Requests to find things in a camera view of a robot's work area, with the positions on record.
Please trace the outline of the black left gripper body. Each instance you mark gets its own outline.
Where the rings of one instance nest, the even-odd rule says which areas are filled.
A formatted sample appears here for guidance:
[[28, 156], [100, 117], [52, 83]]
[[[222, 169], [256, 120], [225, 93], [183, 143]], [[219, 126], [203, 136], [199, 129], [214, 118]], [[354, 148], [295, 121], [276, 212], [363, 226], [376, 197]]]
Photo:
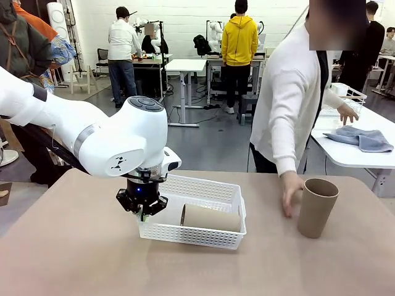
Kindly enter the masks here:
[[159, 200], [159, 184], [138, 183], [137, 179], [127, 180], [127, 196], [134, 207], [150, 206]]

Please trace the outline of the person's right hand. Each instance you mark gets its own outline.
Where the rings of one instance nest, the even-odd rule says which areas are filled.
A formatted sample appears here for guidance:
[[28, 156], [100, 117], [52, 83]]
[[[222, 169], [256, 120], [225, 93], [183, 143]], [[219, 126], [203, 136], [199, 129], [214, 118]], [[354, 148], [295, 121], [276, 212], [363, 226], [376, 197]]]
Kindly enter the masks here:
[[292, 205], [291, 201], [293, 195], [299, 191], [303, 190], [304, 180], [300, 178], [296, 172], [287, 171], [280, 176], [281, 185], [283, 188], [283, 198], [282, 205], [285, 217], [292, 217]]

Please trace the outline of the person's left hand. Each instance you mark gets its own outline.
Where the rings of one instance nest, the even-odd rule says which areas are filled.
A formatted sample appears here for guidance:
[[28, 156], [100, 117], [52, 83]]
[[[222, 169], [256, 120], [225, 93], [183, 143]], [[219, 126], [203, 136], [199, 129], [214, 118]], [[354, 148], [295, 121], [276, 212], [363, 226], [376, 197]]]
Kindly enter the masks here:
[[341, 106], [339, 106], [337, 108], [337, 111], [340, 115], [340, 120], [342, 121], [344, 126], [347, 124], [348, 121], [350, 123], [353, 123], [355, 120], [359, 120], [359, 116], [355, 112], [355, 110], [346, 103], [343, 103]]

